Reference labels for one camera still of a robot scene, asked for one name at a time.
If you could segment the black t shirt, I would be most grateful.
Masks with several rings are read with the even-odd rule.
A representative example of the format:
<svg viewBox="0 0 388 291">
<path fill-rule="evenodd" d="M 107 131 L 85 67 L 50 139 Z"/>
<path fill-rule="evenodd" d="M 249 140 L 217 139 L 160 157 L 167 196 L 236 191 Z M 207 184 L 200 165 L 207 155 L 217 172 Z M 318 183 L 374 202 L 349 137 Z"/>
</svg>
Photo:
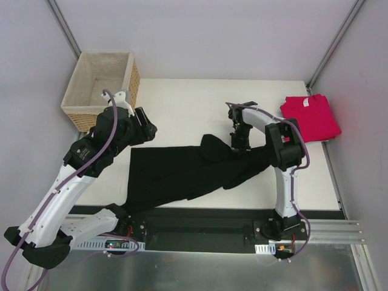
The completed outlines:
<svg viewBox="0 0 388 291">
<path fill-rule="evenodd" d="M 123 208 L 131 215 L 232 189 L 269 166 L 266 146 L 234 151 L 211 134 L 203 135 L 199 146 L 134 148 Z"/>
</svg>

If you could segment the wicker basket with liner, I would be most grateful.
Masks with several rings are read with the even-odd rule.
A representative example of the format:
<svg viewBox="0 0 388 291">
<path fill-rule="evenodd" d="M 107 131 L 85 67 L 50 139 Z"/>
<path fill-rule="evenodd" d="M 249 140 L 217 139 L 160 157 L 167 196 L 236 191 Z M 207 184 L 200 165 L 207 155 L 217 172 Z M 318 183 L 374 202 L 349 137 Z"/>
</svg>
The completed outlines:
<svg viewBox="0 0 388 291">
<path fill-rule="evenodd" d="M 97 115 L 108 106 L 102 91 L 128 91 L 126 101 L 135 106 L 140 80 L 134 54 L 130 51 L 82 52 L 61 108 L 79 132 L 88 132 L 96 124 Z"/>
</svg>

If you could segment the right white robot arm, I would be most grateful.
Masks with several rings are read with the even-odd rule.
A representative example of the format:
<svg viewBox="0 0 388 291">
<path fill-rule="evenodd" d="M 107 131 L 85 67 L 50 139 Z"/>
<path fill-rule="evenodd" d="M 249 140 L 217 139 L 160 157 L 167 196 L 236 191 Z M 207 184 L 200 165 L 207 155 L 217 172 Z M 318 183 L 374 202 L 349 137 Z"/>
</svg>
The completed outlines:
<svg viewBox="0 0 388 291">
<path fill-rule="evenodd" d="M 287 239 L 301 224 L 296 206 L 296 171 L 303 168 L 302 159 L 308 157 L 298 123 L 293 118 L 277 118 L 254 102 L 227 105 L 234 128 L 230 134 L 232 149 L 238 152 L 250 150 L 252 128 L 265 134 L 269 163 L 275 170 L 276 203 L 272 220 L 260 227 L 260 234 L 274 241 Z"/>
</svg>

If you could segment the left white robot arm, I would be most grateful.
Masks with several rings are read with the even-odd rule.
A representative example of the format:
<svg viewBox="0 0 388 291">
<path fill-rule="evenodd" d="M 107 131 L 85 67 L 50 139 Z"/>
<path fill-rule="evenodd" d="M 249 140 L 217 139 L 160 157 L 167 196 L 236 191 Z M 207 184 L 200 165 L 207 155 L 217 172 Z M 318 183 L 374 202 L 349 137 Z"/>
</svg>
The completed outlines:
<svg viewBox="0 0 388 291">
<path fill-rule="evenodd" d="M 64 224 L 64 220 L 116 156 L 128 146 L 153 140 L 156 132 L 142 107 L 133 113 L 122 107 L 105 108 L 88 134 L 71 145 L 56 181 L 38 208 L 22 225 L 9 227 L 4 233 L 6 240 L 19 246 L 29 263 L 53 269 L 74 247 L 94 236 L 125 234 L 128 214 L 115 203 L 75 223 Z"/>
</svg>

